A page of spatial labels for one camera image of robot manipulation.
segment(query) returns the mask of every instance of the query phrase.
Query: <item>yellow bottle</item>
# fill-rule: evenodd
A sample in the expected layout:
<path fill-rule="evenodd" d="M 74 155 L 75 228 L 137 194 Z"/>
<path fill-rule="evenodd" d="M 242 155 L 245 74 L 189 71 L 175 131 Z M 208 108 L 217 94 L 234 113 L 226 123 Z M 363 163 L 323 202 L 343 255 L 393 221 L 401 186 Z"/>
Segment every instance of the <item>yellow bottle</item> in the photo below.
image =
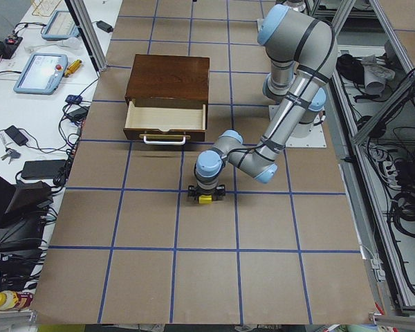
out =
<path fill-rule="evenodd" d="M 0 311 L 21 310 L 29 307 L 34 295 L 29 292 L 14 292 L 4 290 L 0 292 Z"/>

